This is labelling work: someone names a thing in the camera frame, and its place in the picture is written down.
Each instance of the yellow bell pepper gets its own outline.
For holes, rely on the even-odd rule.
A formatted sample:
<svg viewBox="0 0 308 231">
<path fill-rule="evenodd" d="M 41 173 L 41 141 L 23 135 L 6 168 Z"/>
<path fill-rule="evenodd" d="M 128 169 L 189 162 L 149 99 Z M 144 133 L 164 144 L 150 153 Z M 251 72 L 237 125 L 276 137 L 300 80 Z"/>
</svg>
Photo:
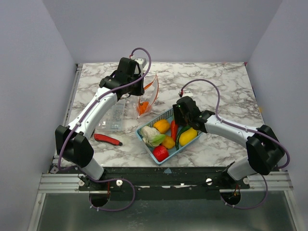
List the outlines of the yellow bell pepper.
<svg viewBox="0 0 308 231">
<path fill-rule="evenodd" d="M 156 128 L 161 134 L 165 134 L 169 130 L 170 124 L 166 119 L 161 119 L 153 124 L 153 128 Z"/>
<path fill-rule="evenodd" d="M 186 132 L 183 132 L 180 136 L 180 145 L 183 147 L 185 146 L 186 144 L 188 144 L 190 141 L 192 141 L 194 138 L 196 138 L 198 135 L 198 132 L 193 129 L 193 128 L 190 128 L 188 129 Z"/>
<path fill-rule="evenodd" d="M 175 142 L 170 136 L 166 136 L 161 144 L 167 149 L 171 149 L 175 146 Z"/>
</svg>

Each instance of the toy fruit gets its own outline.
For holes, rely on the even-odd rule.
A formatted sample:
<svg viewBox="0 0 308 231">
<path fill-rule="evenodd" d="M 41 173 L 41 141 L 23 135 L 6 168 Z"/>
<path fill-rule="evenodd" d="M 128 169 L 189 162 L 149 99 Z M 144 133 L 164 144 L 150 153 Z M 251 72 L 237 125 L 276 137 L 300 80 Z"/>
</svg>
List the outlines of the toy fruit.
<svg viewBox="0 0 308 231">
<path fill-rule="evenodd" d="M 177 150 L 179 149 L 179 141 L 180 141 L 181 134 L 183 134 L 184 132 L 186 132 L 190 128 L 191 128 L 191 126 L 187 125 L 185 127 L 182 127 L 181 130 L 179 131 L 177 138 L 175 140 L 175 147 L 177 148 Z"/>
<path fill-rule="evenodd" d="M 190 128 L 188 129 L 186 132 L 183 132 L 180 136 L 180 145 L 181 146 L 185 146 L 186 144 L 188 144 L 190 141 L 192 141 L 194 138 L 196 138 L 198 135 L 198 132 L 193 129 Z"/>
<path fill-rule="evenodd" d="M 162 142 L 162 145 L 167 148 L 167 149 L 171 149 L 174 147 L 175 145 L 175 142 L 174 140 L 172 139 L 172 137 L 170 136 L 166 136 L 164 141 Z"/>
<path fill-rule="evenodd" d="M 156 128 L 161 134 L 165 134 L 169 130 L 170 124 L 166 119 L 161 119 L 153 124 L 153 128 Z"/>
<path fill-rule="evenodd" d="M 179 126 L 178 126 L 178 125 L 175 123 L 175 121 L 173 120 L 173 121 L 171 122 L 171 137 L 172 137 L 173 141 L 175 141 L 176 138 L 177 138 L 178 128 L 179 128 Z"/>
<path fill-rule="evenodd" d="M 169 156 L 168 150 L 163 145 L 154 148 L 152 153 L 159 162 L 162 162 Z"/>
<path fill-rule="evenodd" d="M 151 128 L 149 126 L 144 126 L 141 129 L 141 135 L 143 137 L 143 142 L 145 142 L 145 144 L 149 147 L 157 147 L 165 139 L 164 134 L 160 134 L 157 129 Z"/>
</svg>

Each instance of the cable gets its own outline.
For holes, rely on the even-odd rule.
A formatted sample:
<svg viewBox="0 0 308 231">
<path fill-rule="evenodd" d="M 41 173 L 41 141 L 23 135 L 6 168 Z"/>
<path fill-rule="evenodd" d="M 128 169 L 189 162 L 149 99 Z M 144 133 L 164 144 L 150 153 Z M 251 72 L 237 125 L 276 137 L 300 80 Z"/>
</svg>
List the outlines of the cable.
<svg viewBox="0 0 308 231">
<path fill-rule="evenodd" d="M 89 197 L 89 202 L 90 202 L 90 204 L 91 204 L 91 207 L 90 207 L 90 208 L 93 207 L 93 208 L 96 208 L 96 209 L 98 209 L 98 210 L 107 211 L 107 212 L 118 212 L 118 211 L 122 211 L 122 210 L 127 209 L 128 207 L 130 207 L 130 206 L 134 203 L 134 200 L 135 200 L 135 197 L 136 197 L 136 192 L 135 192 L 134 185 L 133 185 L 129 180 L 127 180 L 127 179 L 121 179 L 121 178 L 118 178 L 118 179 L 110 179 L 110 180 L 95 180 L 95 179 L 92 179 L 91 177 L 90 177 L 90 179 L 91 179 L 93 182 L 96 182 L 96 183 L 106 183 L 106 182 L 111 182 L 111 181 L 114 181 L 114 180 L 122 180 L 122 181 L 127 182 L 127 183 L 131 186 L 131 188 L 133 189 L 133 197 L 132 197 L 130 203 L 129 203 L 127 206 L 123 207 L 123 208 L 109 209 L 109 208 L 95 207 L 95 206 L 92 204 L 92 197 L 91 197 L 91 196 Z"/>
<path fill-rule="evenodd" d="M 70 167 L 67 167 L 67 168 L 65 168 L 65 169 L 61 168 L 61 159 L 62 159 L 64 150 L 65 150 L 65 147 L 66 147 L 68 141 L 70 140 L 71 136 L 73 135 L 73 133 L 75 132 L 75 130 L 79 127 L 79 125 L 80 125 L 81 122 L 84 120 L 84 118 L 87 116 L 87 114 L 89 113 L 89 111 L 94 107 L 94 105 L 95 105 L 97 102 L 99 102 L 99 100 L 102 99 L 104 96 L 108 95 L 109 93 L 112 93 L 112 92 L 114 92 L 114 91 L 116 91 L 116 90 L 119 90 L 119 89 L 122 89 L 122 88 L 125 88 L 125 87 L 129 87 L 129 86 L 131 86 L 131 85 L 137 83 L 138 81 L 141 81 L 141 80 L 149 73 L 150 68 L 151 68 L 151 64 L 152 64 L 152 59 L 151 59 L 151 56 L 150 56 L 149 52 L 148 52 L 146 49 L 144 49 L 144 48 L 138 47 L 138 48 L 133 49 L 133 51 L 131 52 L 131 55 L 130 55 L 130 56 L 132 56 L 132 55 L 134 54 L 134 52 L 137 51 L 137 50 L 142 50 L 142 51 L 144 51 L 144 52 L 148 55 L 148 58 L 149 58 L 148 69 L 144 72 L 144 74 L 143 74 L 139 79 L 137 79 L 137 80 L 135 80 L 135 81 L 133 81 L 133 82 L 131 82 L 131 83 L 128 83 L 128 84 L 126 84 L 126 85 L 123 85 L 123 86 L 120 86 L 120 87 L 117 87 L 117 88 L 114 88 L 114 89 L 112 89 L 112 90 L 107 91 L 106 93 L 104 93 L 103 95 L 101 95 L 96 101 L 94 101 L 94 102 L 90 105 L 90 107 L 85 111 L 85 113 L 84 113 L 83 116 L 80 118 L 80 120 L 78 121 L 78 123 L 77 123 L 77 124 L 73 127 L 73 129 L 70 131 L 70 133 L 68 134 L 68 136 L 66 137 L 66 139 L 65 139 L 65 141 L 64 141 L 64 143 L 63 143 L 63 146 L 62 146 L 61 151 L 60 151 L 60 153 L 59 153 L 59 159 L 58 159 L 58 169 L 59 169 L 59 171 L 69 170 L 69 169 L 72 169 L 72 168 L 75 168 L 75 167 L 76 167 L 76 166 L 70 166 Z M 123 207 L 123 208 L 120 208 L 120 209 L 105 209 L 105 208 L 97 208 L 97 207 L 94 207 L 94 206 L 93 206 L 94 208 L 99 209 L 99 210 L 102 210 L 102 211 L 116 212 L 116 211 L 121 211 L 121 210 L 127 209 L 128 207 L 130 207 L 130 206 L 133 204 L 133 202 L 134 202 L 134 200 L 135 200 L 136 192 L 135 192 L 135 188 L 134 188 L 133 184 L 132 184 L 129 180 L 127 180 L 127 179 L 95 180 L 95 179 L 93 179 L 93 178 L 91 178 L 91 177 L 89 177 L 89 176 L 88 176 L 88 178 L 89 178 L 91 181 L 96 182 L 96 183 L 105 183 L 105 182 L 111 182 L 111 181 L 114 181 L 114 180 L 123 180 L 123 181 L 129 183 L 130 186 L 131 186 L 132 189 L 133 189 L 133 197 L 132 197 L 132 200 L 130 201 L 130 203 L 129 203 L 127 206 L 125 206 L 125 207 Z"/>
<path fill-rule="evenodd" d="M 181 88 L 180 93 L 179 93 L 180 97 L 183 95 L 183 89 L 184 89 L 188 84 L 190 84 L 190 83 L 192 83 L 192 82 L 195 82 L 195 81 L 204 81 L 204 82 L 207 82 L 207 83 L 211 84 L 211 85 L 216 89 L 217 95 L 218 95 L 218 99 L 217 99 L 217 104 L 216 104 L 216 108 L 215 108 L 215 116 L 216 116 L 216 118 L 217 118 L 220 122 L 225 123 L 225 124 L 227 124 L 227 125 L 230 125 L 230 126 L 232 126 L 232 127 L 234 127 L 234 128 L 238 128 L 238 129 L 240 129 L 240 130 L 244 130 L 244 131 L 247 130 L 247 131 L 249 131 L 249 132 L 253 132 L 253 133 L 255 133 L 255 134 L 258 134 L 258 135 L 260 135 L 260 136 L 263 136 L 263 137 L 269 139 L 270 141 L 274 142 L 275 144 L 277 144 L 278 146 L 280 146 L 280 147 L 284 150 L 284 152 L 285 152 L 285 154 L 286 154 L 286 156 L 287 156 L 287 161 L 286 161 L 286 163 L 285 163 L 284 165 L 278 167 L 278 168 L 279 168 L 279 169 L 280 169 L 280 168 L 284 168 L 284 167 L 287 167 L 287 166 L 289 165 L 289 163 L 290 163 L 290 154 L 289 154 L 288 150 L 287 150 L 279 141 L 275 140 L 274 138 L 272 138 L 272 137 L 270 137 L 270 136 L 268 136 L 268 135 L 266 135 L 266 134 L 263 134 L 262 132 L 255 131 L 255 130 L 252 130 L 252 129 L 246 129 L 246 128 L 241 127 L 241 126 L 239 126 L 239 125 L 236 125 L 236 124 L 227 122 L 227 121 L 225 121 L 225 120 L 223 120 L 222 118 L 219 117 L 219 115 L 218 115 L 218 108 L 219 108 L 219 103 L 220 103 L 220 92 L 219 92 L 219 89 L 217 88 L 217 86 L 216 86 L 214 83 L 212 83 L 211 81 L 206 80 L 206 79 L 202 79 L 202 78 L 198 78 L 198 79 L 194 79 L 194 80 L 192 80 L 192 81 L 189 81 L 188 83 L 186 83 L 186 84 Z"/>
<path fill-rule="evenodd" d="M 128 99 L 131 96 L 131 94 L 129 94 L 129 96 L 125 97 L 125 98 L 120 98 L 120 100 L 124 100 L 124 99 Z"/>
<path fill-rule="evenodd" d="M 257 207 L 263 205 L 263 204 L 265 203 L 265 201 L 266 201 L 266 198 L 267 198 L 268 194 L 269 194 L 269 187 L 268 187 L 268 184 L 267 184 L 267 182 L 266 182 L 266 180 L 265 180 L 265 177 L 264 177 L 263 175 L 261 175 L 261 177 L 263 178 L 264 183 L 265 183 L 265 196 L 264 196 L 263 200 L 262 200 L 259 204 L 254 205 L 254 206 L 251 206 L 251 207 L 240 207 L 240 206 L 228 204 L 228 203 L 222 198 L 222 196 L 220 196 L 221 200 L 225 203 L 226 206 L 229 206 L 229 207 L 231 207 L 231 208 L 243 209 L 243 210 L 257 208 Z"/>
<path fill-rule="evenodd" d="M 238 185 L 238 184 L 236 184 L 236 187 L 235 187 L 235 190 L 234 190 L 234 192 L 233 192 L 233 195 L 234 196 L 236 196 L 236 190 L 239 190 L 239 193 L 241 193 L 241 191 L 240 191 L 240 186 Z"/>
<path fill-rule="evenodd" d="M 107 91 L 106 93 L 104 93 L 103 95 L 101 95 L 101 96 L 98 98 L 98 100 L 94 101 L 94 102 L 90 105 L 90 107 L 85 111 L 85 113 L 84 113 L 83 116 L 80 118 L 80 120 L 78 121 L 78 123 L 81 124 L 81 122 L 84 120 L 84 118 L 88 115 L 89 111 L 94 107 L 94 105 L 95 105 L 101 98 L 105 97 L 105 96 L 108 95 L 109 93 L 112 93 L 112 92 L 114 92 L 114 91 L 116 91 L 116 90 L 119 90 L 119 89 L 122 89 L 122 88 L 125 88 L 125 87 L 129 87 L 129 86 L 131 86 L 131 85 L 137 83 L 138 81 L 141 81 L 141 80 L 148 74 L 148 72 L 150 71 L 150 68 L 151 68 L 151 64 L 152 64 L 151 56 L 150 56 L 149 52 L 148 52 L 146 49 L 142 48 L 142 47 L 138 47 L 138 48 L 133 49 L 133 51 L 131 52 L 131 56 L 132 56 L 132 55 L 134 54 L 134 52 L 137 51 L 137 50 L 142 50 L 142 51 L 144 51 L 144 52 L 148 55 L 148 57 L 149 57 L 149 66 L 148 66 L 148 69 L 145 71 L 145 73 L 144 73 L 139 79 L 137 79 L 137 80 L 135 80 L 135 81 L 133 81 L 133 82 L 131 82 L 131 83 L 128 83 L 128 84 L 126 84 L 126 85 L 123 85 L 123 86 L 114 88 L 114 89 L 112 89 L 112 90 L 109 90 L 109 91 Z M 61 168 L 61 160 L 62 160 L 62 156 L 63 156 L 64 150 L 65 150 L 65 147 L 66 147 L 68 141 L 70 140 L 71 136 L 73 135 L 73 133 L 75 132 L 75 130 L 76 130 L 78 127 L 79 127 L 78 124 L 76 124 L 76 125 L 73 127 L 73 129 L 72 129 L 71 132 L 68 134 L 67 138 L 65 139 L 65 141 L 64 141 L 64 143 L 63 143 L 63 146 L 62 146 L 61 151 L 60 151 L 60 153 L 59 153 L 59 159 L 58 159 L 58 169 L 59 169 L 59 171 L 68 170 L 68 169 L 72 169 L 72 168 L 76 167 L 76 166 L 70 166 L 70 167 L 67 167 L 67 168 L 63 169 L 63 168 Z"/>
</svg>

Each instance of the white marble table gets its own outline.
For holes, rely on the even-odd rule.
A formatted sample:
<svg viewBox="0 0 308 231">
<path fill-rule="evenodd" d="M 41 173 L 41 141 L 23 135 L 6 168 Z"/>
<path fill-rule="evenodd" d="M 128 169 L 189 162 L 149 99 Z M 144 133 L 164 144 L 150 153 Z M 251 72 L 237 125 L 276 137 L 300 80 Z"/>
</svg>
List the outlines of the white marble table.
<svg viewBox="0 0 308 231">
<path fill-rule="evenodd" d="M 72 121 L 94 96 L 101 79 L 110 75 L 118 63 L 84 64 L 74 99 Z M 125 111 L 124 130 L 106 132 L 105 135 L 120 140 L 123 146 L 113 146 L 97 142 L 90 143 L 94 148 L 94 158 L 104 167 L 155 167 L 153 159 L 139 144 L 135 130 L 138 126 L 152 120 L 157 115 L 170 109 L 179 98 L 180 88 L 188 81 L 206 78 L 216 84 L 220 90 L 220 115 L 226 119 L 249 126 L 259 127 L 262 117 L 259 112 L 252 87 L 243 63 L 153 63 L 148 74 L 159 78 L 158 99 L 150 115 L 133 119 L 129 110 Z M 215 89 L 205 82 L 194 82 L 187 87 L 193 92 L 193 99 L 200 109 L 214 111 L 217 102 Z M 223 137 L 203 134 L 187 149 L 161 165 L 162 167 L 210 167 L 227 166 L 246 156 L 246 150 Z"/>
</svg>

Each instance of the clear plastic container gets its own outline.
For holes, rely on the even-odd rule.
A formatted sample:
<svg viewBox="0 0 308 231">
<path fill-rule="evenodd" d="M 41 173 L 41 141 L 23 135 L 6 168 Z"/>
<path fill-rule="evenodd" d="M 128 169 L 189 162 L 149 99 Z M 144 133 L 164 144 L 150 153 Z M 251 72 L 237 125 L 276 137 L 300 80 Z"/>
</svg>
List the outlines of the clear plastic container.
<svg viewBox="0 0 308 231">
<path fill-rule="evenodd" d="M 95 132 L 122 131 L 126 100 L 120 100 L 113 105 L 100 120 Z"/>
</svg>

